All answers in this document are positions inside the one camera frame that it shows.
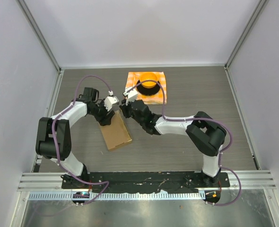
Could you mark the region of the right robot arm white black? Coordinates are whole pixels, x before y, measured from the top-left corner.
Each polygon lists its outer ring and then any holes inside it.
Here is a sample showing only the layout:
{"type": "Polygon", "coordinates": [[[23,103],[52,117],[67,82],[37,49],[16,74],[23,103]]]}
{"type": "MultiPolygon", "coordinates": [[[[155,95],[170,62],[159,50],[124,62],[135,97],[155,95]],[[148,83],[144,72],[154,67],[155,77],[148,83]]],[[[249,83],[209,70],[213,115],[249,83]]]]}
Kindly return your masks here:
{"type": "Polygon", "coordinates": [[[219,181],[219,152],[225,142],[227,131],[205,112],[197,112],[195,120],[166,117],[150,111],[141,100],[127,103],[123,100],[120,110],[125,118],[134,119],[150,135],[176,134],[188,136],[198,151],[203,154],[201,179],[204,185],[214,186],[219,181]]]}

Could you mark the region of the brown cardboard express box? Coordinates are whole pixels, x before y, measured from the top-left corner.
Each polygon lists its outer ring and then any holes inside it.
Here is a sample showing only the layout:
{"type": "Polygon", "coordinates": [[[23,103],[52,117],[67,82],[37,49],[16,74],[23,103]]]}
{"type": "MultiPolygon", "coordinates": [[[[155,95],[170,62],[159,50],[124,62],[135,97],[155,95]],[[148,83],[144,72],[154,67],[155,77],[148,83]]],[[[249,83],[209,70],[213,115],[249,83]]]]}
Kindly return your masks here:
{"type": "Polygon", "coordinates": [[[114,151],[132,142],[120,111],[115,112],[110,125],[100,126],[100,130],[109,151],[114,151]]]}

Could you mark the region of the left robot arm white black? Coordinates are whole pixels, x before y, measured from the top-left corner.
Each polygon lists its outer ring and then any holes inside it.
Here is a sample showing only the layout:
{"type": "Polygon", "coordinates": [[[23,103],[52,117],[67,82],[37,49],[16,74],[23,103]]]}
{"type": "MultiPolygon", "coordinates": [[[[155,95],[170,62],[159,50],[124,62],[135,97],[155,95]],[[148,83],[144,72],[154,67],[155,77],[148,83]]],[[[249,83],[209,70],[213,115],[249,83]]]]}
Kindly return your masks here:
{"type": "Polygon", "coordinates": [[[76,187],[85,188],[89,182],[87,167],[72,152],[70,129],[87,115],[93,116],[101,126],[110,125],[114,116],[113,106],[118,103],[112,91],[106,98],[99,99],[97,89],[84,88],[83,93],[76,96],[63,111],[39,120],[36,153],[61,167],[66,172],[64,176],[72,178],[76,187]]]}

